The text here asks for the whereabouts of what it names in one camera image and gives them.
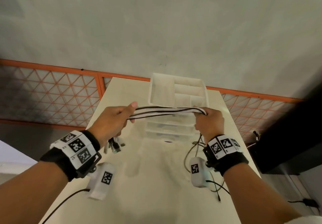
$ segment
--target white cloth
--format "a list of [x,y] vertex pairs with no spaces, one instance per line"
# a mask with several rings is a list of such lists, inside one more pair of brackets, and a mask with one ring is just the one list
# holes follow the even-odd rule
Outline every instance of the white cloth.
[[322,224],[321,216],[302,216],[300,218],[296,218],[285,224]]

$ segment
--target wristband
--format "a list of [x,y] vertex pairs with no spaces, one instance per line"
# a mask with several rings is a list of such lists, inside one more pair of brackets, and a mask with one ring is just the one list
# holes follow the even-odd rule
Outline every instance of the wristband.
[[240,145],[227,135],[214,137],[209,141],[203,152],[207,157],[208,165],[219,171],[222,176],[234,165],[239,163],[248,164]]
[[88,131],[72,131],[50,145],[40,160],[55,162],[66,174],[68,181],[85,177],[102,158],[100,145]]

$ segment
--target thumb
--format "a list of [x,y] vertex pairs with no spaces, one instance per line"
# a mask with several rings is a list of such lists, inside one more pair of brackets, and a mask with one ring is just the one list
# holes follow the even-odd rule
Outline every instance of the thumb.
[[132,102],[129,104],[119,115],[124,119],[127,120],[131,115],[133,115],[135,109],[138,107],[137,102]]

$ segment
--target white table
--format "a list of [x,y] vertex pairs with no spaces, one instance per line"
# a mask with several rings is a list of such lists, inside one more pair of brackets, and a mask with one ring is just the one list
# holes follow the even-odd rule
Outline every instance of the white table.
[[[107,106],[128,105],[137,101],[147,105],[149,82],[114,77],[88,127]],[[225,133],[235,138],[244,150],[249,165],[258,174],[236,125],[218,91],[208,90],[209,106],[221,110],[225,118]],[[240,223],[230,196],[220,190],[221,203],[216,193],[208,188],[195,188],[190,174],[183,167],[183,159],[191,148],[190,142],[165,143],[144,138],[144,119],[128,123],[122,131],[126,146],[117,154],[111,150],[102,160],[115,165],[111,192],[103,201],[94,201],[79,193],[69,199],[47,223]],[[219,173],[213,173],[221,183]],[[85,188],[89,178],[69,183],[54,202],[50,213],[71,193]]]

